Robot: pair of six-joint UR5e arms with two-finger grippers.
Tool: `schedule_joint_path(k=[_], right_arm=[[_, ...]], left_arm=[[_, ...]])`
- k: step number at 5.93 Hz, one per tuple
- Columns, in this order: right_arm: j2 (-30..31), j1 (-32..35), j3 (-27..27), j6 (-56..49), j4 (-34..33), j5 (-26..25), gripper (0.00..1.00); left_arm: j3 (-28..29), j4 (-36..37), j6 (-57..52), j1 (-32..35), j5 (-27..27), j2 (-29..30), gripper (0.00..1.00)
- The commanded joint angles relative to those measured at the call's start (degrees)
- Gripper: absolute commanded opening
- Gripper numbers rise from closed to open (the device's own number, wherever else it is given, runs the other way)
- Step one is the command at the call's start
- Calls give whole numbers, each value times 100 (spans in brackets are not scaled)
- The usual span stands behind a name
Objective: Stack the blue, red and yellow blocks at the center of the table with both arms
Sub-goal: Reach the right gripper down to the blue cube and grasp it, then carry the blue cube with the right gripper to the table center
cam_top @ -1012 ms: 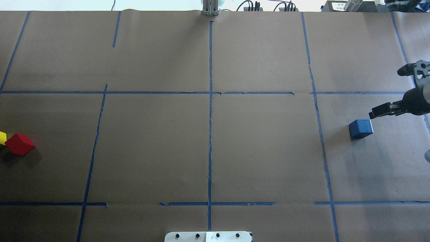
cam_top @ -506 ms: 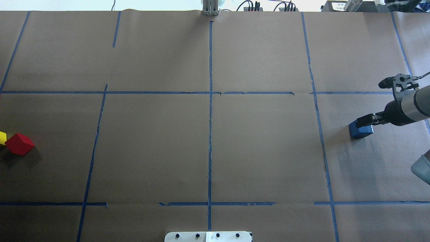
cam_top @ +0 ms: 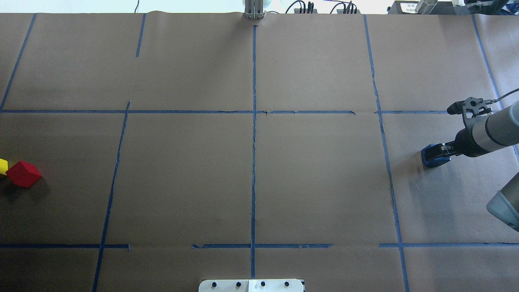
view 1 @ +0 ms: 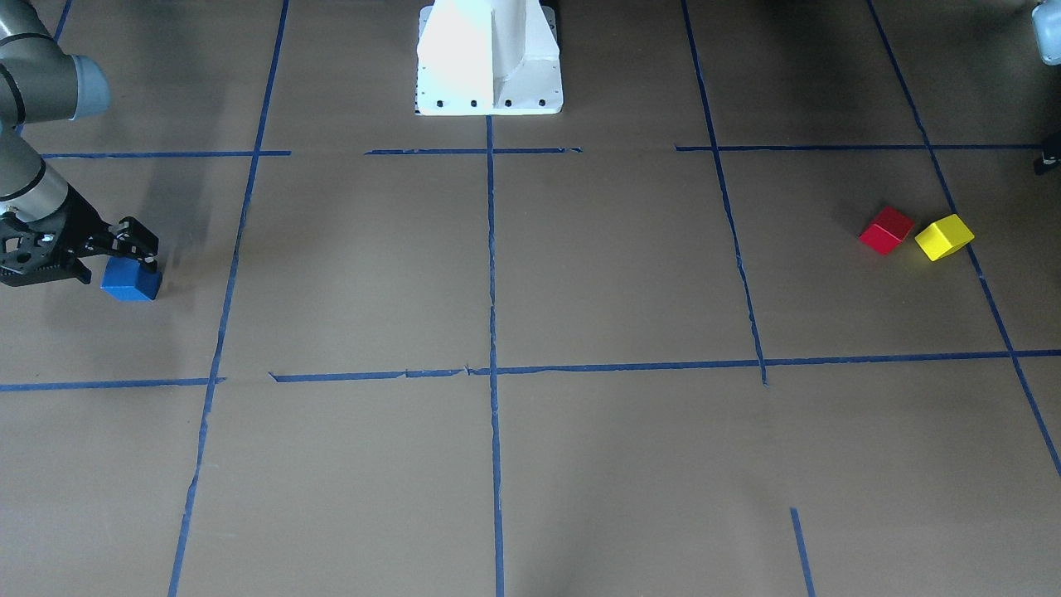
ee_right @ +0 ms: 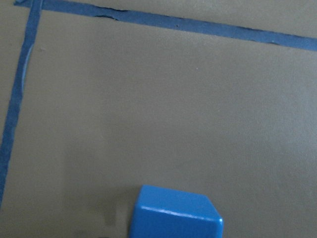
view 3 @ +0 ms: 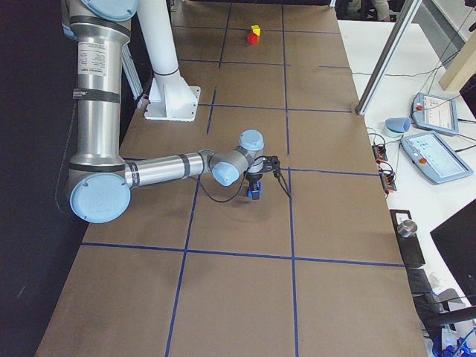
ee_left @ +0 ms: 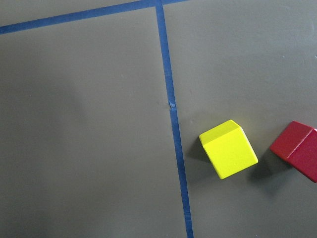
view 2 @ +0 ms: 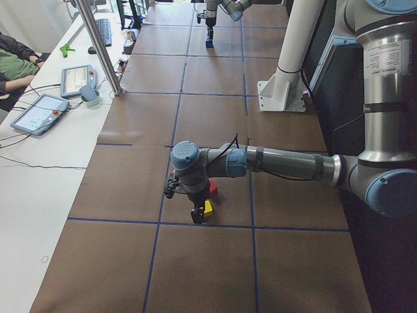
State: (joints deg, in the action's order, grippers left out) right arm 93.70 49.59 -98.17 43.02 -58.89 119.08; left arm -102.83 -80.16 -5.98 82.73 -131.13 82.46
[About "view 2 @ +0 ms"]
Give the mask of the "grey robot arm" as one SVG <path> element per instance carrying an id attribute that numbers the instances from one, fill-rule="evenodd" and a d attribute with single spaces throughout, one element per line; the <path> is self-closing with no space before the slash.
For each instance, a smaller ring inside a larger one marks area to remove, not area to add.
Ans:
<path id="1" fill-rule="evenodd" d="M 207 40 L 212 43 L 214 36 L 214 26 L 216 25 L 218 7 L 222 7 L 234 22 L 239 21 L 243 17 L 243 12 L 251 7 L 255 1 L 250 0 L 222 0 L 222 1 L 206 1 L 206 9 L 200 18 L 205 19 L 207 26 Z"/>
<path id="2" fill-rule="evenodd" d="M 248 171 L 327 182 L 389 218 L 416 212 L 416 2 L 337 1 L 334 15 L 329 43 L 363 50 L 363 109 L 349 121 L 353 133 L 341 122 L 341 110 L 331 114 L 314 95 L 327 156 L 236 140 L 217 149 L 177 143 L 164 195 L 186 195 L 195 223 L 205 219 L 211 178 L 243 177 Z"/>

